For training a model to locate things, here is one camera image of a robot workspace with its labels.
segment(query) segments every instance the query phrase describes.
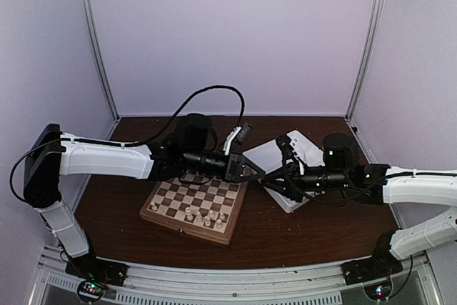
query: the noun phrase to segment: robotic arm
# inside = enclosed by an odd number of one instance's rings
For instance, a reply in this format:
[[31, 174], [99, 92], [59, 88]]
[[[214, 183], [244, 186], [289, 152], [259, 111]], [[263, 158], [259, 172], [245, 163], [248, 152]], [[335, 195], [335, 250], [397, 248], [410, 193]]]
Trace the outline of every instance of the robotic arm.
[[233, 153], [251, 126], [237, 127], [224, 151], [207, 150], [209, 134], [216, 137], [211, 120], [200, 114], [180, 117], [175, 132], [161, 143], [132, 144], [99, 141], [62, 133], [49, 124], [25, 162], [24, 199], [40, 214], [69, 258], [67, 272], [85, 279], [122, 285], [126, 266], [96, 258], [90, 239], [81, 229], [59, 191], [59, 177], [70, 174], [129, 176], [164, 181], [195, 171], [227, 182], [260, 179], [261, 170], [244, 155]]
[[[408, 229], [379, 237], [370, 258], [343, 264], [347, 284], [356, 284], [402, 271], [401, 260], [420, 251], [457, 239], [457, 171], [419, 171], [387, 164], [359, 163], [355, 139], [331, 134], [323, 139], [325, 166], [307, 166], [303, 152], [287, 135], [276, 139], [283, 166], [262, 184], [295, 201], [303, 197], [322, 204], [337, 205], [354, 200], [365, 204], [415, 202], [449, 205], [439, 216]], [[308, 192], [342, 191], [345, 199], [324, 202]]]

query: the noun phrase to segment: white plastic box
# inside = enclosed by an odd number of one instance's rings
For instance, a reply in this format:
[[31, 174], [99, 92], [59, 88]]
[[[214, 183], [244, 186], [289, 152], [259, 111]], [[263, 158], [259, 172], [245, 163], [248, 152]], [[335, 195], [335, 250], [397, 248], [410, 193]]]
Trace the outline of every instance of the white plastic box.
[[[300, 131], [294, 130], [287, 134], [298, 145], [296, 151], [303, 161], [308, 166], [323, 166], [323, 152], [315, 146], [309, 139], [307, 139]], [[275, 140], [268, 141], [265, 144], [252, 148], [243, 153], [248, 159], [252, 160], [257, 166], [261, 167], [266, 173], [270, 173], [275, 169], [281, 167], [282, 156], [281, 151], [276, 145]], [[301, 203], [290, 200], [285, 196], [265, 187], [271, 197], [279, 204], [279, 206], [288, 214], [297, 210], [300, 206], [306, 204], [309, 200], [303, 199]], [[314, 196], [314, 192], [307, 192], [310, 196]]]

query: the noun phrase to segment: chessboard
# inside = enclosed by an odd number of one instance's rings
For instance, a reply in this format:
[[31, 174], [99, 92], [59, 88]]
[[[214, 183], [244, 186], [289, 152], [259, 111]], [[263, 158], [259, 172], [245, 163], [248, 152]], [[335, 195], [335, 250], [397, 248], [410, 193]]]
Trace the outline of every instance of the chessboard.
[[195, 174], [160, 181], [140, 211], [141, 218], [221, 244], [230, 244], [247, 182], [232, 184]]

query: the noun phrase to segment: wooden chessboard frame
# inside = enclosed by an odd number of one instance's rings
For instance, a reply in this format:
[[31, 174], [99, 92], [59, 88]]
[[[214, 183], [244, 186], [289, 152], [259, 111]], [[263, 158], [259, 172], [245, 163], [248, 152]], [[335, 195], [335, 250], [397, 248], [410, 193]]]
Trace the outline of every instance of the wooden chessboard frame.
[[[178, 180], [175, 178], [174, 180], [165, 181], [168, 183], [174, 183], [174, 181]], [[239, 189], [237, 191], [237, 196], [234, 199], [232, 211], [230, 216], [226, 222], [226, 230], [224, 233], [214, 231], [212, 229], [207, 229], [205, 227], [199, 227], [195, 224], [190, 224], [185, 221], [180, 221], [175, 218], [167, 217], [166, 215], [159, 214], [155, 211], [149, 210], [149, 206], [154, 199], [154, 196], [161, 188], [162, 181], [157, 182], [153, 191], [149, 195], [146, 203], [144, 203], [143, 207], [140, 210], [140, 216], [142, 219], [147, 221], [151, 221], [155, 224], [165, 226], [169, 229], [176, 230], [179, 234], [187, 234], [190, 236], [195, 236], [200, 239], [205, 239], [209, 241], [213, 241], [220, 244], [229, 245], [231, 241], [231, 237], [233, 236], [233, 232], [235, 231], [236, 222], [238, 221], [238, 216], [241, 211], [241, 207], [243, 206], [244, 197], [246, 195], [246, 189], [248, 183], [242, 183], [239, 185]]]

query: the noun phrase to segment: dark brown tabletop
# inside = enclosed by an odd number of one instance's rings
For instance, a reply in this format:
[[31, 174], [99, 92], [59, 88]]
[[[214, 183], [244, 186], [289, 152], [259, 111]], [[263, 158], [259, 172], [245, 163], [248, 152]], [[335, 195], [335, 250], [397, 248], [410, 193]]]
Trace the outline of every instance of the dark brown tabletop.
[[[220, 141], [234, 117], [212, 117]], [[136, 141], [157, 132], [167, 118], [124, 118], [113, 140]], [[254, 130], [242, 146], [250, 149], [298, 129], [314, 144], [333, 132], [351, 134], [342, 118], [246, 117]], [[229, 246], [180, 236], [142, 219], [139, 212], [154, 182], [120, 176], [92, 176], [76, 212], [101, 257], [158, 266], [252, 269], [303, 266], [370, 255], [378, 236], [397, 229], [389, 206], [349, 202], [330, 207], [308, 202], [286, 214], [257, 181], [246, 198]], [[337, 193], [319, 196], [336, 199]]]

